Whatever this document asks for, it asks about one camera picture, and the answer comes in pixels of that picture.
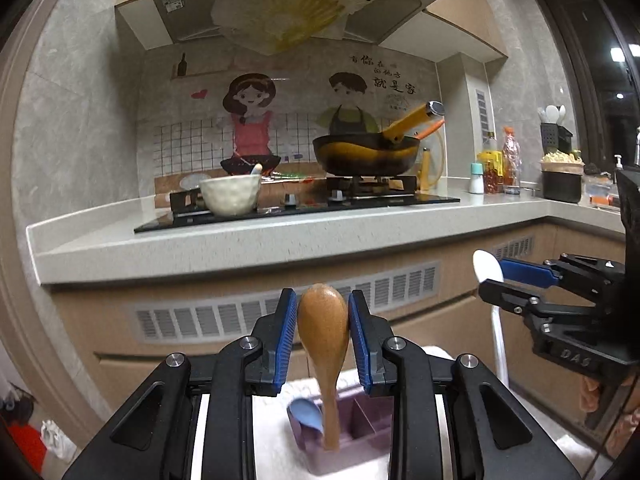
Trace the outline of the white lace tablecloth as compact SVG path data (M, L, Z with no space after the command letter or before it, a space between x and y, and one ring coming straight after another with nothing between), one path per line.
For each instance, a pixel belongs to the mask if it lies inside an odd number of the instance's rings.
M551 437L580 474L588 479L601 478L612 460L606 454L597 456L597 448L558 422L552 413L524 389L528 377L526 367L533 367L544 378L552 373L560 379L551 391L577 405L580 377L526 351L517 356L513 349L506 355L510 388L521 404ZM259 479L385 479L390 460L390 411L392 401L366 396L352 367L338 376L341 404L341 444L336 452L322 448L322 435L288 417L290 404L299 399L319 401L317 381L309 376L304 350L298 349L290 359L290 380L278 396L255 396L253 427L256 474Z

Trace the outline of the black container with noodles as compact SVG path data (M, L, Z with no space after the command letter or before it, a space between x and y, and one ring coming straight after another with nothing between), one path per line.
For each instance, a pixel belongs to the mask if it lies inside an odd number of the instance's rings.
M540 160L542 196L546 200L577 204L582 199L584 163L574 153L544 154Z

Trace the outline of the light blue spoon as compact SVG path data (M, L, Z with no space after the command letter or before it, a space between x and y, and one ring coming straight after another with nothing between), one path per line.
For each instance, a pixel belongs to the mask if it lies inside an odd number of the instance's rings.
M306 398L294 399L288 406L288 411L300 426L324 433L323 418L317 404Z

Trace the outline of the white spoon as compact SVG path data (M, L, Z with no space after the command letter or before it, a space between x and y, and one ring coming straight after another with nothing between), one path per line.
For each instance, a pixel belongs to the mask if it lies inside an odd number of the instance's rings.
M497 295L490 289L490 285L501 285L504 282L503 272L498 259L491 252L486 252L486 250L483 249L477 249L473 252L472 265L478 281L480 299L491 305L491 327L492 339L494 340L497 377L506 388L510 388L508 361L506 360L506 344L504 343L500 307L494 303Z

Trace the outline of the brown wooden spoon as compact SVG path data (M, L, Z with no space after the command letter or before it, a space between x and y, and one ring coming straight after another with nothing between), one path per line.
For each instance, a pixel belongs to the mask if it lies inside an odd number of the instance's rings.
M344 298L329 285L312 285L299 300L297 329L320 388L323 447L336 451L341 434L336 385L349 341Z

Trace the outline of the black gas stove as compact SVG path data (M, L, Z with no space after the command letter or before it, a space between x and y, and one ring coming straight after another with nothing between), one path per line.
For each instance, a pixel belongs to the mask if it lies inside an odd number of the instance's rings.
M202 226L227 221L318 214L332 210L456 204L455 197L419 188L416 176L394 178L325 177L270 181L262 184L256 207L246 214L223 216L206 208L201 192L190 190L169 195L170 209L142 226L136 234Z

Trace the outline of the white ceramic bowl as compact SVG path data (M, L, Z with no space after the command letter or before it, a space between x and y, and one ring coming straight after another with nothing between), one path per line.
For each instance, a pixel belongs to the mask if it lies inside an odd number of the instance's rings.
M198 187L207 209L228 218L254 211L261 185L262 165L257 164L249 174L203 180Z

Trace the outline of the condiment bottles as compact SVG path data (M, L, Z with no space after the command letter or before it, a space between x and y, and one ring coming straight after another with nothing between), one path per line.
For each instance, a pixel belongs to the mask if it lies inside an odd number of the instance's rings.
M482 165L486 194L521 194L522 156L513 127L503 128L502 146L498 145L496 134L488 131L475 161Z

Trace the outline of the purple plastic utensil caddy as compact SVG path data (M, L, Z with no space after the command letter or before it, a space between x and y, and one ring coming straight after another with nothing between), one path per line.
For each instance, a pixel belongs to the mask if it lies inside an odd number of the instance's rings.
M306 399L317 404L322 413L320 396ZM360 387L352 387L338 393L337 409L341 427L337 451L325 450L323 434L300 426L286 409L294 441L303 453L307 470L315 476L334 474L390 452L394 412L390 396L372 398Z

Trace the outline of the small grey vent grille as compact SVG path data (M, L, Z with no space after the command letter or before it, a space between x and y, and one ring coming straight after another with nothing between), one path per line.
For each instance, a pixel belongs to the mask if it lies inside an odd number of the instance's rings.
M490 252L498 259L518 259L528 258L534 250L535 237L527 235L524 237L507 240L491 248Z

